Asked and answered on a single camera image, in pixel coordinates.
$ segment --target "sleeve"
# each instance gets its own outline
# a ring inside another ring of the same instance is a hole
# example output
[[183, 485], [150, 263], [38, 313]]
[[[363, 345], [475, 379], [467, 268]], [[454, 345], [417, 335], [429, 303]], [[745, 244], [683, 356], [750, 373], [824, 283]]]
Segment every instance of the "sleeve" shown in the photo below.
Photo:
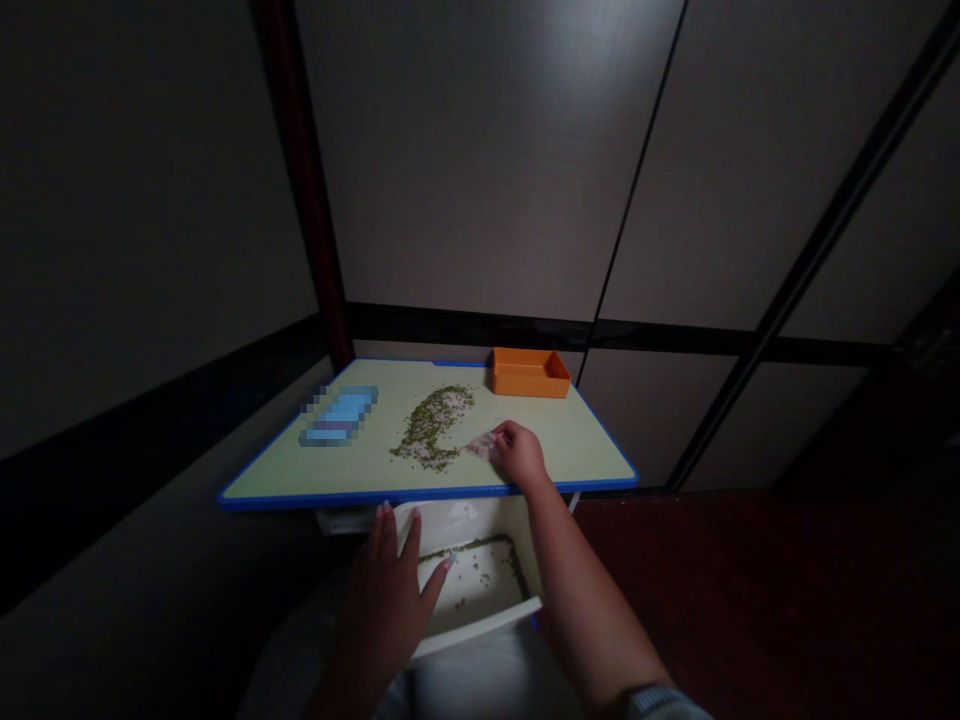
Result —
[[679, 690], [651, 685], [630, 697], [627, 720], [712, 720]]

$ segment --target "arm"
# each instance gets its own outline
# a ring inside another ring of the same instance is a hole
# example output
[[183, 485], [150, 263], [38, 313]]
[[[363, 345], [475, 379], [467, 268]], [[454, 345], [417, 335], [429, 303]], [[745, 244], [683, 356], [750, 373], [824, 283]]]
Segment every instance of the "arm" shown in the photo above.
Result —
[[370, 718], [393, 678], [427, 630], [452, 564], [448, 557], [420, 592], [420, 513], [397, 556], [397, 521], [389, 505], [377, 508], [370, 537], [347, 581], [337, 618], [333, 656], [314, 688], [303, 719]]
[[547, 475], [537, 436], [508, 420], [501, 464], [527, 499], [551, 629], [587, 707], [620, 710], [643, 685], [673, 685], [646, 631]]

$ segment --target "red floor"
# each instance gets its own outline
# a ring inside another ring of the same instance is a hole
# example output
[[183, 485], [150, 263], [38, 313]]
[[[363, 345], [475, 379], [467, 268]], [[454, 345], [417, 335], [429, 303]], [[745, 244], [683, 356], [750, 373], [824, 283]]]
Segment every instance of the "red floor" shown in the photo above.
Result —
[[960, 717], [948, 507], [718, 493], [582, 501], [574, 516], [717, 720]]

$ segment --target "red metal frame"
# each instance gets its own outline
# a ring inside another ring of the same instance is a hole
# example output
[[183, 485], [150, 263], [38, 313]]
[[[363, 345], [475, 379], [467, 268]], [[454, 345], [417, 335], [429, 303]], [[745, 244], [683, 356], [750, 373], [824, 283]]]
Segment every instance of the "red metal frame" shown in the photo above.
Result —
[[353, 360], [353, 342], [344, 320], [340, 263], [296, 13], [289, 0], [254, 0], [251, 8], [258, 24], [264, 68], [314, 288], [327, 320], [334, 369], [339, 372]]

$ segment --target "white container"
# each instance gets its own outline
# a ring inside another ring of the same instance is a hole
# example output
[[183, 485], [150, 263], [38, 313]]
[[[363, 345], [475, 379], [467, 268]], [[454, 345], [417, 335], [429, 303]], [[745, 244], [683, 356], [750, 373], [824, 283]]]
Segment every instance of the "white container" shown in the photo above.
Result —
[[530, 536], [527, 503], [523, 497], [476, 498], [405, 503], [394, 509], [400, 547], [410, 530], [410, 511], [420, 509], [423, 526], [417, 568], [420, 588], [434, 568], [455, 548], [475, 540], [507, 535], [513, 540], [516, 560], [526, 581], [529, 598], [508, 557], [510, 544], [500, 540], [473, 549], [459, 550], [433, 611], [427, 632], [412, 662], [487, 633], [524, 621], [543, 607], [543, 587]]

